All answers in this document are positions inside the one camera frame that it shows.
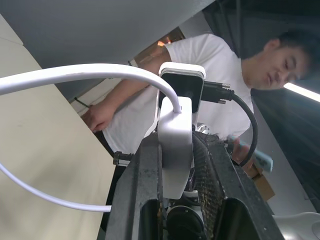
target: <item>white t-shirt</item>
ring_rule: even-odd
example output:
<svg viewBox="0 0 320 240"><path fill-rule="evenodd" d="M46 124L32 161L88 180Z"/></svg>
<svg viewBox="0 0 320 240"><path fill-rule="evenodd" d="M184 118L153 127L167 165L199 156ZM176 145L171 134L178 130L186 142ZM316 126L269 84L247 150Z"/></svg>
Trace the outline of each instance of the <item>white t-shirt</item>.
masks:
<svg viewBox="0 0 320 240"><path fill-rule="evenodd" d="M246 86L241 69L241 59L220 37L204 34L166 45L172 62L195 64L205 68L206 81L230 84L253 111L250 89ZM147 87L133 97L113 117L103 130L111 149L125 154L135 153L157 116L158 90ZM250 126L246 113L234 101L226 104L201 101L198 122L206 124L211 134L221 139L228 135L239 136Z"/></svg>

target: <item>fluorescent light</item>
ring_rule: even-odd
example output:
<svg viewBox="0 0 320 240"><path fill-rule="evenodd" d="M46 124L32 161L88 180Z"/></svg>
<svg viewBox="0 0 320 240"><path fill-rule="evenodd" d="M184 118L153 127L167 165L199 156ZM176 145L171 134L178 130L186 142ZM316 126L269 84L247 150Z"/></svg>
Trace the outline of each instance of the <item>fluorescent light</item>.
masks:
<svg viewBox="0 0 320 240"><path fill-rule="evenodd" d="M313 99L313 100L316 100L317 102L320 103L320 94L317 94L313 91L310 91L310 90L307 90L303 87L300 87L300 86L297 86L297 85L294 85L292 83L287 83L284 85L284 87L288 90L291 90L297 94L301 94L307 98L310 98L310 99Z"/></svg>

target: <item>white cable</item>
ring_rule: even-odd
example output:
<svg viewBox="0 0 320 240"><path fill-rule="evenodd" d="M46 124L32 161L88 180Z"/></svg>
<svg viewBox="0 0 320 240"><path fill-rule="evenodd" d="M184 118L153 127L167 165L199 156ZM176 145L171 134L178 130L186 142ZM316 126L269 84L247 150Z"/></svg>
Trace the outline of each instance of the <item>white cable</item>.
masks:
<svg viewBox="0 0 320 240"><path fill-rule="evenodd" d="M60 66L3 77L0 78L0 95L43 85L101 78L134 79L149 83L170 99L176 114L181 113L177 94L165 80L144 69L120 64L95 63Z"/></svg>
<svg viewBox="0 0 320 240"><path fill-rule="evenodd" d="M97 78L127 78L149 83L163 92L171 101L173 111L177 114L181 113L179 100L173 88L165 82L161 77L137 68L119 64L82 64L48 68L43 70L31 71L13 76L0 78L0 95L17 92L29 88L39 87L48 84L57 84L83 79ZM7 175L12 181L49 202L77 210L90 212L110 212L111 206L105 205L88 205L71 201L62 200L60 198L48 195L42 191L21 181L14 176L8 169L0 163L0 170Z"/></svg>

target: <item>cardboard box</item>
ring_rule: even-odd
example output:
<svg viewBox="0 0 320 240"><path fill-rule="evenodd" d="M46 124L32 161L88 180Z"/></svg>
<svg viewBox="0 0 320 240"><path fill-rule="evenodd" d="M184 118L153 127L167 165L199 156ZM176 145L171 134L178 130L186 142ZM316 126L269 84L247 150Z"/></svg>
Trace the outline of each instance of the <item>cardboard box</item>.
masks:
<svg viewBox="0 0 320 240"><path fill-rule="evenodd" d="M249 178L253 179L256 176L262 175L262 169L252 165L252 167L244 169Z"/></svg>
<svg viewBox="0 0 320 240"><path fill-rule="evenodd" d="M265 176L257 175L253 178L256 188L260 192L263 200L267 201L275 195Z"/></svg>

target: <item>black metal frame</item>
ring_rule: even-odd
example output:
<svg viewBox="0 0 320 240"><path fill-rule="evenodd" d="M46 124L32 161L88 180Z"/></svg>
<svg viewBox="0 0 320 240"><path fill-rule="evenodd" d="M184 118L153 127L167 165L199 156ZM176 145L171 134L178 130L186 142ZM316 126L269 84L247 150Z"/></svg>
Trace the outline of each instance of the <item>black metal frame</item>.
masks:
<svg viewBox="0 0 320 240"><path fill-rule="evenodd" d="M162 156L146 137L116 184L106 240L162 240Z"/></svg>
<svg viewBox="0 0 320 240"><path fill-rule="evenodd" d="M254 182L215 135L193 133L195 177L207 239L283 240ZM162 240L162 156L145 138L119 179L106 240Z"/></svg>

